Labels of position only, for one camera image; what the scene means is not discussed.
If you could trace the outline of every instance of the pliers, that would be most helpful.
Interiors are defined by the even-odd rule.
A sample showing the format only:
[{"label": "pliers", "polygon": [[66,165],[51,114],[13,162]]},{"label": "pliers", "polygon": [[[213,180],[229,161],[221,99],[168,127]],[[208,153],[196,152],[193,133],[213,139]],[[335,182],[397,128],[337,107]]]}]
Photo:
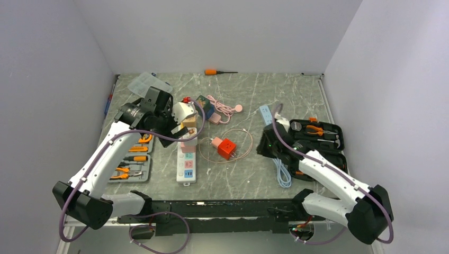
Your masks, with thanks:
[{"label": "pliers", "polygon": [[318,135],[318,136],[323,136],[324,133],[326,134],[338,134],[337,132],[331,132],[331,131],[324,131],[322,128],[320,127],[316,127],[313,125],[307,125],[306,126],[306,131],[308,131],[308,134],[314,134],[314,135]]},{"label": "pliers", "polygon": [[138,170],[130,170],[129,168],[116,168],[115,171],[123,172],[124,174],[118,176],[112,176],[109,180],[126,180],[130,176],[140,176],[142,175],[142,171]]}]

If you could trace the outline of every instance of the pink charger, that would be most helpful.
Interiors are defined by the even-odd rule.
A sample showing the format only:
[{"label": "pink charger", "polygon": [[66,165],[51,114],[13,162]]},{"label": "pink charger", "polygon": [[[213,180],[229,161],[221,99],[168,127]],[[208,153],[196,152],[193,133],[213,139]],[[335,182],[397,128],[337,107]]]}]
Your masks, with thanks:
[{"label": "pink charger", "polygon": [[215,106],[215,110],[218,112],[223,113],[225,116],[228,117],[228,119],[226,121],[222,121],[221,120],[221,115],[217,114],[217,113],[213,113],[211,115],[211,117],[209,118],[209,122],[213,123],[213,124],[228,124],[229,120],[231,120],[231,116],[234,114],[234,112],[241,112],[243,110],[243,107],[238,104],[236,105],[236,107],[232,108],[230,106],[226,106],[220,102],[218,102],[218,100],[216,100],[214,97],[212,97],[211,95],[207,96],[207,99],[210,100],[211,104]]}]

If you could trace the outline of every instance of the white wall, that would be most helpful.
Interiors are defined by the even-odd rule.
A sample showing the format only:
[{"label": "white wall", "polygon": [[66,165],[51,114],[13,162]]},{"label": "white wall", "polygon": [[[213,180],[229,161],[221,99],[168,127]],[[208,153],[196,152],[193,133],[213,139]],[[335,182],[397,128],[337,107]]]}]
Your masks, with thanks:
[{"label": "white wall", "polygon": [[51,193],[95,150],[113,73],[69,0],[0,0],[1,253],[54,253]]},{"label": "white wall", "polygon": [[113,71],[322,73],[361,0],[74,0]]},{"label": "white wall", "polygon": [[325,72],[353,174],[389,191],[386,253],[449,249],[448,13],[446,0],[364,0]]}]

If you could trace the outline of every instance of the white power strip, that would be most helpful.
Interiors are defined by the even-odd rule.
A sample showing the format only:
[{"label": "white power strip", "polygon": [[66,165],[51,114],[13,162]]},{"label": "white power strip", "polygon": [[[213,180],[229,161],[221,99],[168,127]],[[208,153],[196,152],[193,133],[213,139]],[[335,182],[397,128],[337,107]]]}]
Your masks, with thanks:
[{"label": "white power strip", "polygon": [[178,157],[176,164],[176,181],[184,186],[189,186],[191,183],[196,183],[196,146],[195,151],[183,153],[181,149],[181,142],[178,142],[177,145]]}]

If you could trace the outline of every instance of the black tool case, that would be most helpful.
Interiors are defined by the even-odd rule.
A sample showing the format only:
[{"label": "black tool case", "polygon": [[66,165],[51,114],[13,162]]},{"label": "black tool case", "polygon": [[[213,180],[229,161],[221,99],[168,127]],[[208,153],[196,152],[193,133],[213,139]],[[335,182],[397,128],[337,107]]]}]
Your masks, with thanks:
[{"label": "black tool case", "polygon": [[[323,133],[321,136],[317,134],[311,134],[309,132],[313,133],[317,131],[311,128],[307,128],[308,125],[322,128],[324,131],[335,132],[337,134]],[[334,164],[343,172],[348,173],[346,157],[342,154],[343,149],[345,149],[345,142],[343,138],[343,130],[340,126],[326,122],[319,122],[315,118],[310,118],[308,120],[292,119],[290,120],[289,135],[294,140],[301,140],[301,144],[316,149],[330,163]],[[319,139],[330,141],[338,140],[340,142],[340,145],[338,146],[333,142],[319,141]],[[297,175],[294,172],[291,173],[294,178],[302,180],[313,180],[309,176]]]}]

